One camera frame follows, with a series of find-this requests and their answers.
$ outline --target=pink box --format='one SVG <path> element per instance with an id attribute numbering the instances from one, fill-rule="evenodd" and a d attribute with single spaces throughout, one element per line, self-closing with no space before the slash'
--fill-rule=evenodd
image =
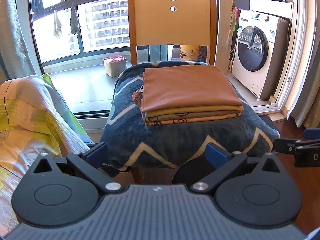
<path id="1" fill-rule="evenodd" d="M 104 69 L 106 74 L 110 77 L 116 77 L 127 68 L 127 61 L 125 57 L 113 56 L 103 59 Z"/>

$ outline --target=chair backrest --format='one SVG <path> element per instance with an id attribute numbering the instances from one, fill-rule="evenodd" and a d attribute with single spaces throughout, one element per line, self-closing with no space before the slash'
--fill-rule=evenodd
<path id="1" fill-rule="evenodd" d="M 216 0 L 128 0 L 130 51 L 137 46 L 181 44 L 208 46 L 214 64 L 217 33 Z"/>

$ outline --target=washing machine door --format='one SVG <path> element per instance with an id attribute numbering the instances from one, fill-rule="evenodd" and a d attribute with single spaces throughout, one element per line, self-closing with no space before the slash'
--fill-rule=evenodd
<path id="1" fill-rule="evenodd" d="M 248 71 L 258 71 L 268 57 L 268 40 L 263 31 L 255 26 L 245 27 L 238 38 L 238 56 Z"/>

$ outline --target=gray curtain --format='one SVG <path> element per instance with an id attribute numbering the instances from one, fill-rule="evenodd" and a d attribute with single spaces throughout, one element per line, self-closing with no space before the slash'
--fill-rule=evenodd
<path id="1" fill-rule="evenodd" d="M 0 80 L 35 75 L 17 14 L 15 0 L 0 0 Z"/>
<path id="2" fill-rule="evenodd" d="M 320 128 L 320 0 L 316 3 L 316 32 L 310 66 L 298 101 L 290 113 L 298 127 L 303 124 L 306 128 Z"/>

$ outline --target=sticker label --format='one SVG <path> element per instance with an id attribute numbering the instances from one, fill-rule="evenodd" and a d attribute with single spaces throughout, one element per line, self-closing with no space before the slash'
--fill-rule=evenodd
<path id="1" fill-rule="evenodd" d="M 269 42 L 275 43 L 275 40 L 276 40 L 276 32 L 270 31 L 270 34 L 269 34 Z"/>

